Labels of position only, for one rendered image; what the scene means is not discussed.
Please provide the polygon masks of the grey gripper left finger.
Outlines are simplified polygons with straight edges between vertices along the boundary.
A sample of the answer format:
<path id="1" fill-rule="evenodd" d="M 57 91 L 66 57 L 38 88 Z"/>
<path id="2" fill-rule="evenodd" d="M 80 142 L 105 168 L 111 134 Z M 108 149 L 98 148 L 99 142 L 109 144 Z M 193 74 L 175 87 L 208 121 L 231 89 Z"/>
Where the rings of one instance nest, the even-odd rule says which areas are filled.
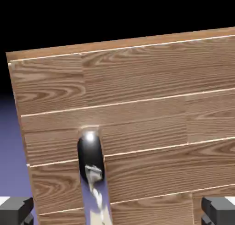
<path id="1" fill-rule="evenodd" d="M 32 197 L 0 197 L 0 225 L 34 225 Z"/>

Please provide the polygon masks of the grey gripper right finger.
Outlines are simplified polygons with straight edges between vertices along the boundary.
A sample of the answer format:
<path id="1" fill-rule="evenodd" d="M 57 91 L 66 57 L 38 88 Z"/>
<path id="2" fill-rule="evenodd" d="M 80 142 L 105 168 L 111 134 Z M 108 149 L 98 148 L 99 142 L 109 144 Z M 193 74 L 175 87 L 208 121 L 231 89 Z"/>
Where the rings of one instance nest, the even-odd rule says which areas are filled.
<path id="1" fill-rule="evenodd" d="M 201 225 L 235 225 L 235 197 L 203 197 Z"/>

